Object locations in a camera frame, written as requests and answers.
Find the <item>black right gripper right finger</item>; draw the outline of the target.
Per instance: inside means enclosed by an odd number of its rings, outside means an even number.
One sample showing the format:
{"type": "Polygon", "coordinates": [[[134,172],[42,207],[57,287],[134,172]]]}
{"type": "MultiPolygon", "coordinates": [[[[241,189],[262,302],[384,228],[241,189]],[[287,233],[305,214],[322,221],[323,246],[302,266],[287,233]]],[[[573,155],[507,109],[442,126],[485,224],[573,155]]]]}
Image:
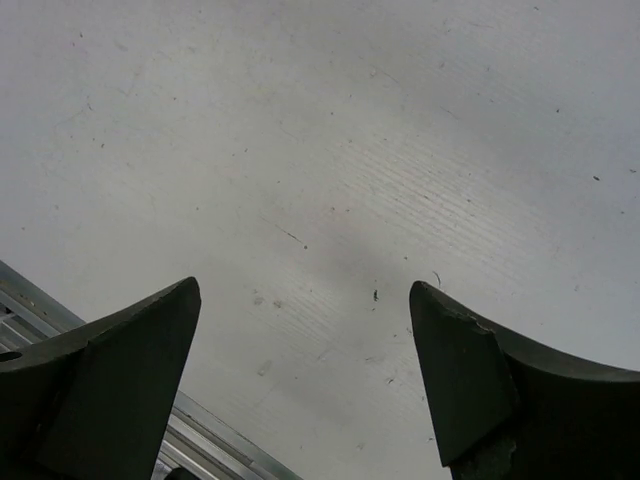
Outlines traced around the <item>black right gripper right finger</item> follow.
{"type": "Polygon", "coordinates": [[[639,375],[411,287],[414,343],[441,464],[455,479],[635,479],[639,375]]]}

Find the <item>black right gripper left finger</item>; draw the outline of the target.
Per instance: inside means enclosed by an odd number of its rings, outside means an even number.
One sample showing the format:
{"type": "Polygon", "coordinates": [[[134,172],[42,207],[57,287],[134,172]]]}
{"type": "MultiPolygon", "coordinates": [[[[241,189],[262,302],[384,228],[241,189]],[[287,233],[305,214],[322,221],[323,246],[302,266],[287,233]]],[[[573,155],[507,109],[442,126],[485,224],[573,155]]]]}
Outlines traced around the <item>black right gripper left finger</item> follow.
{"type": "Polygon", "coordinates": [[[187,277],[2,354],[2,478],[151,478],[200,309],[187,277]]]}

